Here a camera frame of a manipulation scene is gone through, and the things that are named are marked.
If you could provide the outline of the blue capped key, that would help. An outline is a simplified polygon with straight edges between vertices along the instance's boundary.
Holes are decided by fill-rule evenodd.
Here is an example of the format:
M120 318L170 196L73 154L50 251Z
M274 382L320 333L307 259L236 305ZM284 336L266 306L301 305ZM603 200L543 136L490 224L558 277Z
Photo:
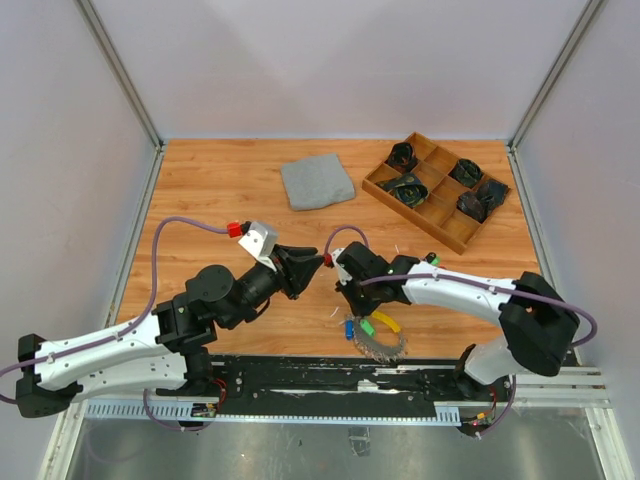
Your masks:
M353 337L354 337L353 322L352 321L346 321L345 322L345 338L347 340L352 340Z

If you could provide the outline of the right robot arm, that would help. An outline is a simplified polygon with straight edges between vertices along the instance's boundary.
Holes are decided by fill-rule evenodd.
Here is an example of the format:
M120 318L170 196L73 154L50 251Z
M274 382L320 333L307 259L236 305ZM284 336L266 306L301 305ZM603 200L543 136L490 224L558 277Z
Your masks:
M500 328L499 337L470 345L456 364L451 383L466 400L512 375L557 375L580 323L551 285L532 272L494 279L417 257L387 261L361 242L334 250L331 263L338 274L336 289L356 317L367 317L386 303L402 303L462 312Z

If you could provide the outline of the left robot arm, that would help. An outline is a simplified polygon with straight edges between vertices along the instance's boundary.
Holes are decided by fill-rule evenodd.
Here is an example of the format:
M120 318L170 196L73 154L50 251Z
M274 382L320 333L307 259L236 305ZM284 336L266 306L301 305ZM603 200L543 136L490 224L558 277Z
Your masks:
M323 263L314 247L275 245L240 278L223 265L204 267L184 292L127 323L60 341L25 335L18 344L19 413L42 418L128 390L208 395L220 383L206 348L216 330L256 320L278 293L297 299Z

